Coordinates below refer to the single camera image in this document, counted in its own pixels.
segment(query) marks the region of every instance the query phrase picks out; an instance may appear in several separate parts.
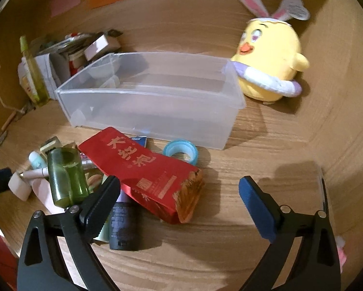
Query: yellow bottle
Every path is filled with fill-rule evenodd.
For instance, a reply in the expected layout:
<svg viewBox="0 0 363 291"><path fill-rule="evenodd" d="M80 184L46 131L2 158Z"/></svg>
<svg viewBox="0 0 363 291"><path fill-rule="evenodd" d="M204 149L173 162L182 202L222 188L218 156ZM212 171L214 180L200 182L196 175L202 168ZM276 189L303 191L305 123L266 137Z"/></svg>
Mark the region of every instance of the yellow bottle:
<svg viewBox="0 0 363 291"><path fill-rule="evenodd" d="M33 96L35 97L36 105L39 107L43 106L49 100L48 92L44 85L43 75L41 74L39 66L28 49L25 36L20 37L20 49L23 53L24 67Z"/></svg>

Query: clear storage bin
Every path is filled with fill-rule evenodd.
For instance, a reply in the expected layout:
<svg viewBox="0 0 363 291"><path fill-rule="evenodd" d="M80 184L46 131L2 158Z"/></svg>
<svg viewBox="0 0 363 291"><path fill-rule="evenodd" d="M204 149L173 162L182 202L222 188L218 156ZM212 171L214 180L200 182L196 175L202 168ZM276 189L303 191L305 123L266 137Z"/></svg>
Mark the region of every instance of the clear storage bin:
<svg viewBox="0 0 363 291"><path fill-rule="evenodd" d="M72 126L222 149L245 107L230 61L174 52L109 54L56 90Z"/></svg>

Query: pink inner ear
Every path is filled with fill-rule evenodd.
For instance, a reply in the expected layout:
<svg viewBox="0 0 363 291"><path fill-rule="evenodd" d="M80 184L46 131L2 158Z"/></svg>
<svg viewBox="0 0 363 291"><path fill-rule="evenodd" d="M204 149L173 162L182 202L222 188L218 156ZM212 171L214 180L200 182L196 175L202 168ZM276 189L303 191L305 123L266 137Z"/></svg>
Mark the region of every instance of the pink inner ear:
<svg viewBox="0 0 363 291"><path fill-rule="evenodd" d="M246 5L248 6L249 9L252 9L253 11L255 11L256 13L259 14L259 16L263 16L263 17L268 17L269 15L263 11L260 6L254 2L253 0L245 0Z"/></svg>
<svg viewBox="0 0 363 291"><path fill-rule="evenodd" d="M279 10L278 12L272 15L272 18L278 20L281 16L283 16L287 11L285 9Z"/></svg>

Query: red box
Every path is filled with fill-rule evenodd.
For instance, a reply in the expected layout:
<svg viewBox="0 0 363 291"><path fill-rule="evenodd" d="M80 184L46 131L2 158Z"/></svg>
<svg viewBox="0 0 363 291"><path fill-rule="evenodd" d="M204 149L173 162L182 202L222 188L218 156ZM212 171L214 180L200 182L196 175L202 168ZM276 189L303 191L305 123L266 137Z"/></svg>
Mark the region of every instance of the red box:
<svg viewBox="0 0 363 291"><path fill-rule="evenodd" d="M154 153L113 127L83 142L79 149L121 189L169 223L187 223L204 185L203 174L184 161Z"/></svg>

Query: yellow plush toy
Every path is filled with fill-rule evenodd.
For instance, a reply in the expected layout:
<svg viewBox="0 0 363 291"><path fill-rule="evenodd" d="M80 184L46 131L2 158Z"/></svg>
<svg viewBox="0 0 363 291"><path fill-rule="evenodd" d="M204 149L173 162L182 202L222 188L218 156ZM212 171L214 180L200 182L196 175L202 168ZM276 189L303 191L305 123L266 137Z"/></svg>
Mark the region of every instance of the yellow plush toy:
<svg viewBox="0 0 363 291"><path fill-rule="evenodd" d="M283 96L300 95L301 86L293 80L297 71L304 71L309 62L300 48L300 41L286 20L309 18L301 0L283 0L279 9L269 17L261 0L240 0L260 18L246 27L237 53L231 58L240 76L242 91L248 97L266 104Z"/></svg>

